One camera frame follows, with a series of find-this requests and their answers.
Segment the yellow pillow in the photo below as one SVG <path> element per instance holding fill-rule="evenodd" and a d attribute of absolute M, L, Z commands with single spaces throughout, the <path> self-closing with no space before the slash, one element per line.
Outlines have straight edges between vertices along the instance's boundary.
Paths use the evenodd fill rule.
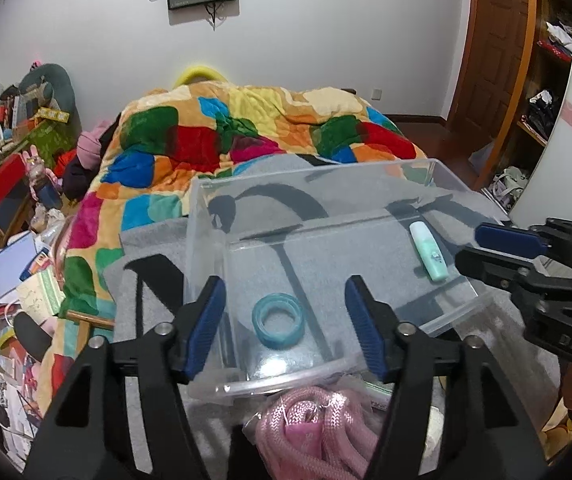
<path fill-rule="evenodd" d="M 194 84 L 199 81 L 227 82 L 228 80 L 212 67 L 205 65 L 191 65 L 179 74 L 179 77 L 176 78 L 173 87 L 178 88 L 179 86 L 184 86 L 184 84 Z"/>

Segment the pink knit hat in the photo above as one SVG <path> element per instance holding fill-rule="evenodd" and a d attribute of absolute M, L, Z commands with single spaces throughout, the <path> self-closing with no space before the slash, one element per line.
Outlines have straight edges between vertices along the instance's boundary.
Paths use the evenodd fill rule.
<path fill-rule="evenodd" d="M 100 166 L 112 138 L 111 123 L 99 122 L 93 129 L 82 131 L 77 143 L 77 159 L 86 170 Z"/>

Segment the red box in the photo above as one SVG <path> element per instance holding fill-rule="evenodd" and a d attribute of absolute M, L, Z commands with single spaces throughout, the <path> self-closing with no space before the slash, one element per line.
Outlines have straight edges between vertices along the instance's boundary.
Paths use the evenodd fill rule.
<path fill-rule="evenodd" d="M 27 196 L 25 176 L 26 167 L 22 157 L 19 154 L 7 157 L 0 166 L 0 203 L 6 198 L 23 200 Z"/>

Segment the mint green lotion bottle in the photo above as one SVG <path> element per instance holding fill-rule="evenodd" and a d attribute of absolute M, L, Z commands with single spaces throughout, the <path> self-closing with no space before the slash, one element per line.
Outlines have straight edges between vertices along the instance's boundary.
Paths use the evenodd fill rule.
<path fill-rule="evenodd" d="M 449 276 L 448 266 L 428 225 L 423 221 L 415 221 L 410 224 L 408 229 L 416 252 L 420 256 L 431 281 L 445 281 Z"/>

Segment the grey green chair back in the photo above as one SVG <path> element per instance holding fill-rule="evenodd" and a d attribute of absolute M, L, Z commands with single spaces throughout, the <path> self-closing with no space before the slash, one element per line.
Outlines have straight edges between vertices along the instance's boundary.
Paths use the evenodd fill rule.
<path fill-rule="evenodd" d="M 44 107 L 62 110 L 70 114 L 70 122 L 79 121 L 76 96 L 67 71 L 55 63 L 45 63 L 30 70 L 21 79 L 19 90 L 27 93 L 31 90 L 38 92 L 38 101 Z"/>

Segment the clear plastic storage box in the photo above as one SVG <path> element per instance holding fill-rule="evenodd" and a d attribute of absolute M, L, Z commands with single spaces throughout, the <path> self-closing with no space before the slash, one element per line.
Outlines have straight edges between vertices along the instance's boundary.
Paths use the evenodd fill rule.
<path fill-rule="evenodd" d="M 428 225 L 444 260 L 472 244 L 480 223 L 504 214 L 435 159 L 286 168 L 264 160 L 239 176 L 190 185 L 185 288 L 195 299 L 211 275 L 226 306 L 193 398 L 229 404 L 362 370 L 344 305 L 361 275 L 403 322 L 436 336 L 484 307 L 486 286 L 451 270 L 431 281 L 408 227 Z M 260 344 L 254 305 L 284 292 L 303 307 L 306 331 L 288 350 Z"/>

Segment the blue tape roll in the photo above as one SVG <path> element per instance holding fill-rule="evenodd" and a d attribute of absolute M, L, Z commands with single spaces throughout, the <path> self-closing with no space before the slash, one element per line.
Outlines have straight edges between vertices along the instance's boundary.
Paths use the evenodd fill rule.
<path fill-rule="evenodd" d="M 251 322 L 260 344 L 277 351 L 295 347 L 306 331 L 303 307 L 284 292 L 262 297 L 252 309 Z"/>

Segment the colourful patchwork quilt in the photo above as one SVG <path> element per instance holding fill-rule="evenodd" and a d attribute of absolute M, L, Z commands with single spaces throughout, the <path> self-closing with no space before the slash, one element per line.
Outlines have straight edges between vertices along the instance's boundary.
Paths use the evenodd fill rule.
<path fill-rule="evenodd" d="M 350 164 L 425 154 L 370 103 L 333 87 L 204 81 L 149 93 L 121 112 L 71 223 L 62 313 L 114 318 L 103 272 L 124 254 L 121 233 L 185 216 L 195 178 L 236 176 L 286 155 Z"/>

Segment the grey black patterned blanket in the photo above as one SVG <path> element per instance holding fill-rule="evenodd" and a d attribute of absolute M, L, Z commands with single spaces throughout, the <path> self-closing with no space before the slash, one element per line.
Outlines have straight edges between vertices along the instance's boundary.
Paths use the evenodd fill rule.
<path fill-rule="evenodd" d="M 210 275 L 226 309 L 208 361 L 182 397 L 212 478 L 228 474 L 233 429 L 266 396 L 364 367 L 346 308 L 353 274 L 403 321 L 431 335 L 480 336 L 510 378 L 533 425 L 558 399 L 554 356 L 524 341 L 507 294 L 451 271 L 429 278 L 410 235 L 427 224 L 443 257 L 478 224 L 506 221 L 438 162 L 313 165 L 296 155 L 254 162 L 239 176 L 194 185 L 186 217 L 126 219 L 122 256 L 100 271 L 127 340 L 172 318 Z"/>

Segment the blue white book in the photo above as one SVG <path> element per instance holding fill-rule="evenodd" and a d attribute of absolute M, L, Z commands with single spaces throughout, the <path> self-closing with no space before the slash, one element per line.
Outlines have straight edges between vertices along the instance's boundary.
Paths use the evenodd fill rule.
<path fill-rule="evenodd" d="M 20 282 L 20 274 L 36 256 L 36 248 L 30 237 L 17 240 L 0 251 L 0 299 Z"/>

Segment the pink rabbit toy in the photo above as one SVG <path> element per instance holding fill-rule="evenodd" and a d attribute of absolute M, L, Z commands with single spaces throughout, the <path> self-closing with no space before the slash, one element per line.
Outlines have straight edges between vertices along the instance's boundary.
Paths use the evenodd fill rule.
<path fill-rule="evenodd" d="M 45 165 L 36 146 L 31 145 L 28 151 L 22 151 L 20 156 L 24 162 L 32 200 L 46 210 L 62 208 L 62 182 L 53 170 Z"/>

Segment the wooden door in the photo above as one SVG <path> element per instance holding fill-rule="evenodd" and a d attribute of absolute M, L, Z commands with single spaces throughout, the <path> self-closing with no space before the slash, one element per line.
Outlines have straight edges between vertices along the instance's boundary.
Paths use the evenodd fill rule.
<path fill-rule="evenodd" d="M 448 119 L 461 144 L 476 150 L 501 129 L 527 43 L 530 0 L 470 0 L 460 74 Z"/>

